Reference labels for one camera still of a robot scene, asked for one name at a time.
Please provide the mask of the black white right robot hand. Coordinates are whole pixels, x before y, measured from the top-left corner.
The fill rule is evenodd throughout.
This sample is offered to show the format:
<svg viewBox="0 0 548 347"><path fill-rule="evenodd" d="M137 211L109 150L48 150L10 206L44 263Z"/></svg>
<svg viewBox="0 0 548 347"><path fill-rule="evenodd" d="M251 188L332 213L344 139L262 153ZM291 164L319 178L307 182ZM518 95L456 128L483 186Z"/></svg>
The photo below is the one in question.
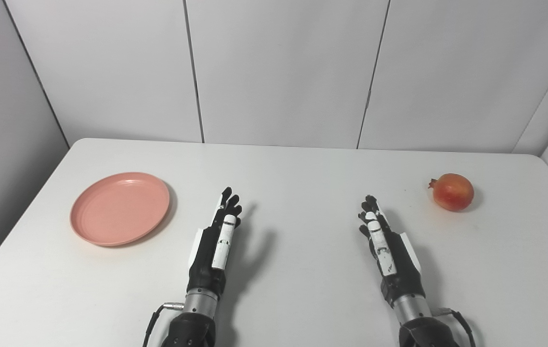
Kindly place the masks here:
<svg viewBox="0 0 548 347"><path fill-rule="evenodd" d="M391 230L375 196L367 195L361 207L359 230L367 238L369 251L378 264L380 290L386 303L394 308L404 296L424 298L421 266L408 235Z"/></svg>

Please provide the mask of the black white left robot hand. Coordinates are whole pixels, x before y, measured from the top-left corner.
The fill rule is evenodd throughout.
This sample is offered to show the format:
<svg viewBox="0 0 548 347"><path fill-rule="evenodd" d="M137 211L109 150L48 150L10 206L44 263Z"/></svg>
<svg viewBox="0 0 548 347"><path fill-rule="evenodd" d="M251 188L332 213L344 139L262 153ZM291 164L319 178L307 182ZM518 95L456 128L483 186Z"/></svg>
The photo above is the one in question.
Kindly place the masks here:
<svg viewBox="0 0 548 347"><path fill-rule="evenodd" d="M187 291L211 292L220 299L226 286L226 264L234 232L241 224L243 207L231 187L222 191L210 226L200 237L193 263L189 268Z"/></svg>

